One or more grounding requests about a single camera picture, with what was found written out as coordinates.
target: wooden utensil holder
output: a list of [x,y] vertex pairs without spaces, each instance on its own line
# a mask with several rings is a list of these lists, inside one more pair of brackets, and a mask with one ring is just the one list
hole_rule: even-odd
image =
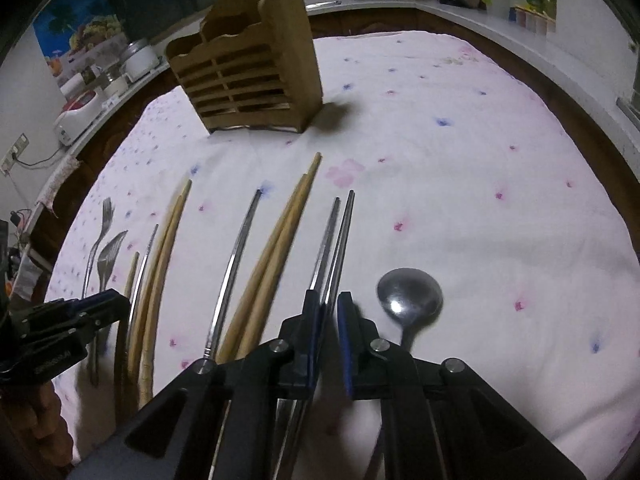
[[304,0],[219,0],[166,58],[207,129],[288,126],[322,106]]

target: poster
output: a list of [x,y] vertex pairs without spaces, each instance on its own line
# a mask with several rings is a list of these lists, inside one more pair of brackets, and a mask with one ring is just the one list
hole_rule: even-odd
[[52,0],[33,28],[59,87],[91,65],[117,62],[129,43],[108,0]]

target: fork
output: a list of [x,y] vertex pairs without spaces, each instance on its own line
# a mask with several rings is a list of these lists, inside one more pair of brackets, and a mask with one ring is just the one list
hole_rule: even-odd
[[98,245],[102,239],[107,235],[109,228],[111,227],[111,222],[113,221],[113,206],[111,205],[111,197],[108,196],[102,201],[102,227],[100,228],[100,235],[98,239],[95,241],[95,244],[91,247],[89,251],[89,258],[86,263],[86,270],[84,272],[84,283],[82,284],[82,298],[86,297],[86,292],[89,287],[89,277],[91,276],[91,269],[94,266],[95,253],[98,250]]
[[[107,283],[113,272],[113,266],[116,263],[118,252],[122,245],[124,237],[127,235],[127,231],[116,234],[113,239],[102,248],[98,255],[98,277],[100,278],[100,292],[104,292],[107,289]],[[100,377],[98,374],[98,344],[105,339],[104,334],[108,334],[108,328],[103,328],[98,331],[94,339],[91,341],[89,348],[89,380],[93,386],[98,386],[100,383]]]

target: power cord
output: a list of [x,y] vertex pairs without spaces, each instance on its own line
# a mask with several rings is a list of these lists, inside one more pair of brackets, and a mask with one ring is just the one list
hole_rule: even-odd
[[47,158],[43,158],[42,160],[38,160],[37,162],[32,162],[31,164],[21,161],[15,153],[12,153],[11,156],[12,156],[12,159],[15,160],[18,164],[26,166],[27,168],[32,168],[33,166],[37,166],[38,164],[42,164],[43,162],[47,162],[48,160],[51,160],[54,156],[56,156],[56,154],[61,149],[62,149],[62,146],[60,146],[55,152],[53,152],[51,156],[48,156]]

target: white floral tablecloth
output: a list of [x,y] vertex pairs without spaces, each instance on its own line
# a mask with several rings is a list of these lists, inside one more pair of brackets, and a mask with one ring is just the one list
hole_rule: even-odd
[[[395,267],[430,273],[444,307],[414,355],[465,360],[588,478],[604,478],[640,430],[640,268],[622,218],[572,140],[534,92],[456,38],[402,32],[315,44],[325,104],[304,134],[209,135],[181,88],[151,103],[84,201],[47,299],[79,296],[107,196],[115,207],[107,239],[129,231],[110,283],[122,290],[132,254],[144,251],[178,183],[191,177],[162,297],[158,392],[202,354],[254,190],[265,193],[231,310],[320,151],[263,339],[300,311],[332,200],[353,188],[340,290],[399,341],[376,282]],[[94,271],[90,292],[97,289]],[[55,381],[76,458],[114,429],[114,332],[100,389],[83,365]],[[348,403],[339,381],[324,378],[296,478],[361,476],[379,424],[375,402]]]

